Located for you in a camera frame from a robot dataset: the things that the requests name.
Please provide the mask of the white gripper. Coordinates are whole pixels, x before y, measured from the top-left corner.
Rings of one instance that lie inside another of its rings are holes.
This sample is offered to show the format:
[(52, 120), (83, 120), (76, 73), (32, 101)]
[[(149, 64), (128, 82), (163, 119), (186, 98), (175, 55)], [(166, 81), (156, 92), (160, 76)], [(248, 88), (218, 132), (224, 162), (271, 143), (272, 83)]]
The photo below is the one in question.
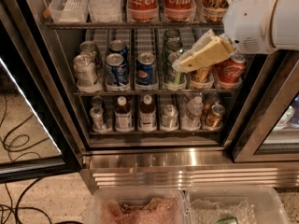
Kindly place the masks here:
[(226, 0), (230, 6), (222, 19), (225, 34), (209, 29), (173, 62), (173, 69), (190, 73), (207, 68), (227, 60), (235, 49), (243, 54), (274, 52), (271, 21), (276, 1)]

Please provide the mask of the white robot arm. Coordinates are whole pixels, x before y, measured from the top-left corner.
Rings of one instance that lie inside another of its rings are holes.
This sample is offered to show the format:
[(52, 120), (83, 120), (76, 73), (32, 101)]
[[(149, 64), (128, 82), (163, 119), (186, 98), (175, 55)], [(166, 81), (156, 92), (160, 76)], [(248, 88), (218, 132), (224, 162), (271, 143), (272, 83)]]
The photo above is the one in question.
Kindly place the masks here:
[(299, 0), (227, 0), (222, 35), (208, 31), (172, 67), (183, 73), (242, 54), (299, 50)]

